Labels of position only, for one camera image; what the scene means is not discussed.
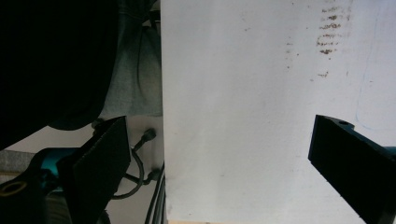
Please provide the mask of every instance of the gray surface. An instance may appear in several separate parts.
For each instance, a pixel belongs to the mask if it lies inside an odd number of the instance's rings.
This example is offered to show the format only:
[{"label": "gray surface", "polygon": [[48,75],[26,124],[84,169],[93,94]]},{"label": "gray surface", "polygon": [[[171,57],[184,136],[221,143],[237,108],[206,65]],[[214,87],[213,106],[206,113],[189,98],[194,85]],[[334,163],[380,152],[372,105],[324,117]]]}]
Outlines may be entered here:
[{"label": "gray surface", "polygon": [[[163,165],[163,118],[128,117],[127,122],[131,146],[138,142],[146,129],[155,129],[157,137],[143,145],[137,154],[144,163],[146,175],[153,169],[160,169]],[[138,176],[136,162],[131,162],[128,174]],[[148,186],[143,186],[130,198],[110,201],[106,210],[110,216],[111,223],[144,223],[156,183],[153,181]],[[122,179],[117,194],[126,193],[133,187],[134,184],[130,181]]]},{"label": "gray surface", "polygon": [[100,117],[160,116],[163,113],[161,39],[139,31],[133,12],[120,5],[119,48]]},{"label": "gray surface", "polygon": [[34,155],[29,152],[0,151],[0,184],[13,179],[14,174],[26,170]]}]

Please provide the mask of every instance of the cable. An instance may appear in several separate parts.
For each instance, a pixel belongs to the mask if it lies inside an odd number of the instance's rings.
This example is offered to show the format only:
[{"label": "cable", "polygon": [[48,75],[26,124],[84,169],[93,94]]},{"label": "cable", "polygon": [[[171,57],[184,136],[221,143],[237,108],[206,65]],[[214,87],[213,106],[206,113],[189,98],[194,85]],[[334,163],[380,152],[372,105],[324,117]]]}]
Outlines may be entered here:
[{"label": "cable", "polygon": [[[163,170],[164,170],[165,164],[163,163],[163,167],[161,168],[161,175],[163,175]],[[151,213],[152,213],[152,209],[154,206],[154,203],[157,199],[157,195],[161,186],[161,182],[162,181],[157,181],[157,184],[155,185],[155,190],[154,190],[154,194],[152,195],[151,198],[151,202],[149,203],[149,207],[148,207],[148,213],[146,214],[146,220],[145,220],[145,224],[149,224],[149,221],[151,219]]]},{"label": "cable", "polygon": [[161,213],[161,224],[163,224],[163,221],[165,220],[165,206],[166,206],[165,199],[166,199],[166,193],[164,192],[163,193],[163,211]]},{"label": "cable", "polygon": [[131,197],[140,189],[140,187],[142,187],[142,185],[147,185],[147,184],[149,184],[149,182],[151,180],[156,179],[156,178],[159,179],[159,177],[162,176],[163,171],[158,172],[158,171],[154,170],[153,172],[148,174],[148,179],[145,180],[145,169],[143,167],[143,162],[140,160],[139,156],[136,154],[136,152],[137,152],[137,150],[139,150],[139,148],[141,148],[146,142],[154,139],[156,136],[157,135],[156,135],[154,129],[148,129],[144,132],[140,141],[134,146],[134,148],[131,148],[131,154],[134,157],[134,160],[136,161],[137,166],[139,167],[139,178],[136,178],[136,177],[134,177],[132,175],[128,175],[128,174],[125,174],[124,177],[132,182],[135,182],[137,185],[136,185],[136,187],[134,187],[134,189],[132,189],[128,193],[121,194],[121,195],[114,195],[111,199],[121,200],[121,199]]},{"label": "cable", "polygon": [[165,176],[161,180],[160,192],[157,201],[155,203],[154,216],[152,218],[151,223],[160,224],[160,218],[161,218],[160,214],[162,214],[164,194],[165,194]]},{"label": "cable", "polygon": [[131,154],[134,157],[134,160],[136,161],[137,166],[139,167],[139,182],[137,183],[136,187],[134,187],[128,193],[121,194],[121,195],[114,195],[111,198],[113,200],[121,200],[121,199],[128,198],[128,197],[132,196],[133,194],[135,194],[140,189],[140,187],[142,187],[142,185],[143,185],[143,181],[145,178],[145,169],[143,167],[143,162],[140,160],[139,156],[137,156],[137,154],[134,150],[131,150]]}]

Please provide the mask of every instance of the dirt stain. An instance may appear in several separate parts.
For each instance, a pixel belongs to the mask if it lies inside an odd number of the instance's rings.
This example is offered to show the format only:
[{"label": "dirt stain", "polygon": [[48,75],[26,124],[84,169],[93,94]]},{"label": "dirt stain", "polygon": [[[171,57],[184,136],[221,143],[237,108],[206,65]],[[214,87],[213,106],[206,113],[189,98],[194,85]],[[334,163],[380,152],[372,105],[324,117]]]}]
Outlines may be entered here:
[{"label": "dirt stain", "polygon": [[319,29],[327,30],[327,29],[330,29],[330,28],[337,29],[337,28],[340,28],[340,27],[341,27],[341,24],[332,23],[332,24],[321,26],[321,27],[319,27]]},{"label": "dirt stain", "polygon": [[333,46],[333,45],[338,45],[338,43],[334,42],[329,42],[329,43],[322,43],[322,42],[317,42],[317,46]]},{"label": "dirt stain", "polygon": [[331,7],[331,8],[327,8],[327,9],[322,9],[322,12],[334,12],[336,10],[338,10],[339,7]]},{"label": "dirt stain", "polygon": [[320,53],[329,54],[332,52],[332,49],[321,49]]},{"label": "dirt stain", "polygon": [[327,38],[335,38],[336,35],[323,35],[323,37],[327,37]]},{"label": "dirt stain", "polygon": [[335,20],[337,20],[337,16],[336,16],[336,15],[330,16],[330,17],[329,17],[329,20],[335,21]]},{"label": "dirt stain", "polygon": [[325,74],[318,74],[319,77],[327,77],[329,75],[329,72],[326,72]]}]

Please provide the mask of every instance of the white wall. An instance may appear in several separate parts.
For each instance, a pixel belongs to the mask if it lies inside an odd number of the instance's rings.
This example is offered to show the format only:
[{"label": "white wall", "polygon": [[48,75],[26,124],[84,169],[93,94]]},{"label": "white wall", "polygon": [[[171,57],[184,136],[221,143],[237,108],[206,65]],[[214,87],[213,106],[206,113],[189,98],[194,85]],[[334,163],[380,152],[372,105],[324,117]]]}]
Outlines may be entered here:
[{"label": "white wall", "polygon": [[396,2],[162,4],[172,220],[362,223],[307,159],[316,114],[396,141]]}]

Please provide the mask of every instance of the black wire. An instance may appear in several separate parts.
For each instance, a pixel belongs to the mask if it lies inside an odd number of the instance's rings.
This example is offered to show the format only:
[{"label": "black wire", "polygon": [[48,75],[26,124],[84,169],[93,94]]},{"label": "black wire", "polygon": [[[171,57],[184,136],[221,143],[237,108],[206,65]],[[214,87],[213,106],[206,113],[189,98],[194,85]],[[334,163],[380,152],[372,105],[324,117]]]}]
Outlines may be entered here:
[{"label": "black wire", "polygon": [[161,224],[163,224],[163,221],[165,220],[165,201],[166,201],[166,193],[163,193],[163,211],[161,213]]},{"label": "black wire", "polygon": [[128,198],[128,197],[134,195],[140,189],[140,187],[142,187],[142,185],[143,185],[143,180],[145,178],[145,169],[143,167],[143,162],[140,160],[139,156],[137,156],[136,152],[134,152],[133,150],[131,150],[131,154],[134,157],[134,160],[136,161],[137,166],[139,167],[139,182],[137,183],[136,187],[134,187],[128,193],[121,194],[121,195],[114,195],[111,198],[113,200],[121,200],[121,199]]},{"label": "black wire", "polygon": [[161,180],[160,192],[158,194],[157,201],[155,202],[154,216],[151,223],[160,223],[160,213],[162,212],[163,206],[163,194],[165,193],[165,176]]},{"label": "black wire", "polygon": [[[165,164],[163,163],[163,167],[161,168],[160,176],[163,175],[164,168],[165,168]],[[155,185],[154,194],[152,195],[151,202],[149,203],[149,207],[148,207],[148,213],[146,214],[145,224],[149,224],[149,221],[151,219],[152,209],[153,209],[154,203],[155,203],[155,201],[157,199],[157,194],[159,192],[161,182],[162,181],[157,180],[157,184]]]},{"label": "black wire", "polygon": [[[151,173],[149,173],[148,174],[148,177],[145,179],[145,180],[143,180],[143,185],[149,185],[149,183],[152,181],[152,180],[155,180],[154,179],[154,177],[153,177],[153,172],[151,172]],[[130,174],[125,174],[125,176],[124,176],[124,178],[126,178],[126,179],[128,179],[128,180],[130,180],[130,181],[132,181],[132,182],[134,182],[134,183],[139,183],[139,178],[137,178],[136,176],[133,176],[133,175],[130,175]]]}]

